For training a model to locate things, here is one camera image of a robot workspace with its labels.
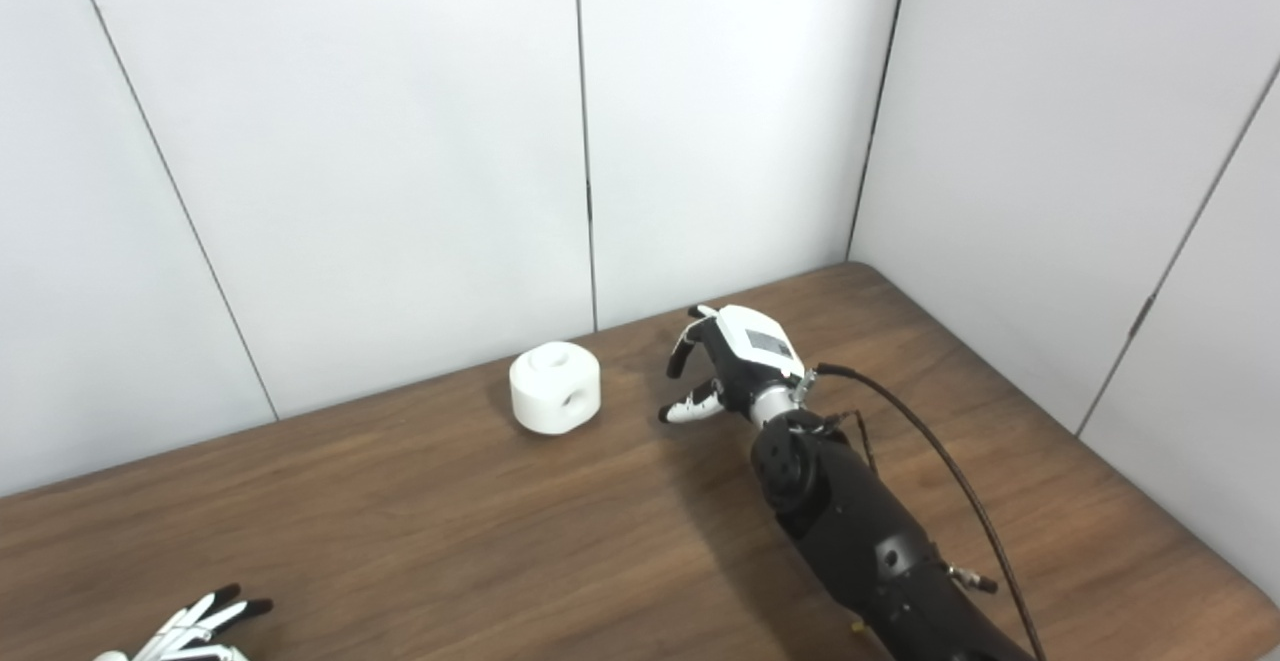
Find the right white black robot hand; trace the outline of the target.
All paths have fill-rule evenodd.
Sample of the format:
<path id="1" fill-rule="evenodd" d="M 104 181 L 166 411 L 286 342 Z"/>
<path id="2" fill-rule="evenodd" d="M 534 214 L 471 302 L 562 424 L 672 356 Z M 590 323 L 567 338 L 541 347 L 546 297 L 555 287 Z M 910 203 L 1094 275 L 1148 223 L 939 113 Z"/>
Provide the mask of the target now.
<path id="1" fill-rule="evenodd" d="M 740 305 L 699 304 L 687 314 L 691 322 L 669 354 L 666 375 L 678 379 L 699 347 L 707 351 L 713 375 L 682 400 L 660 407 L 659 421 L 686 424 L 731 412 L 763 428 L 803 407 L 808 370 L 777 320 Z"/>

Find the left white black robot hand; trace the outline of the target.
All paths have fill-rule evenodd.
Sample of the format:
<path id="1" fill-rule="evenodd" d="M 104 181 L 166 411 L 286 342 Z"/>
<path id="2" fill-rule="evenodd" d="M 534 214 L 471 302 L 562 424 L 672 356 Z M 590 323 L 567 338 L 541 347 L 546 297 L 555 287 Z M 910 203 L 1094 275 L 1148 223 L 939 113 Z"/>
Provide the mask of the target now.
<path id="1" fill-rule="evenodd" d="M 133 655 L 109 649 L 96 660 L 247 660 L 220 637 L 234 625 L 274 610 L 269 598 L 242 600 L 241 585 L 232 583 L 178 608 Z"/>

